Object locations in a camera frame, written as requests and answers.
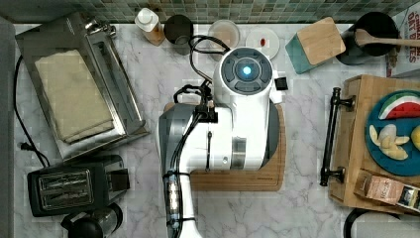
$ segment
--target wooden lid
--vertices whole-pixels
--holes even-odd
[[[297,38],[309,62],[313,65],[333,58],[346,50],[340,32],[331,17],[298,31]]]

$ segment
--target white cap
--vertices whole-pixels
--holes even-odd
[[[137,16],[139,21],[143,24],[147,24],[152,21],[152,14],[150,11],[140,11],[139,15]]]
[[[135,22],[143,31],[150,32],[158,23],[158,15],[148,8],[142,8]]]

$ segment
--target bottle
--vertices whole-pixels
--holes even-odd
[[[155,46],[164,40],[163,27],[158,21],[158,15],[148,8],[143,8],[135,19],[136,25],[142,29],[143,35]]]

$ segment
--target wooden spoon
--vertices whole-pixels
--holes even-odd
[[[363,29],[356,29],[356,42],[361,47],[367,44],[389,44],[407,47],[420,47],[420,40],[376,38]]]

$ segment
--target stainless steel tray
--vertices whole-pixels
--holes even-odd
[[[80,13],[72,13],[16,36],[25,65],[38,94],[41,107],[52,128],[64,160],[98,149],[115,146],[150,133],[131,82],[115,50],[113,26],[102,25]],[[78,50],[98,86],[113,118],[112,130],[68,144],[54,130],[51,105],[35,67],[35,61],[56,53]]]

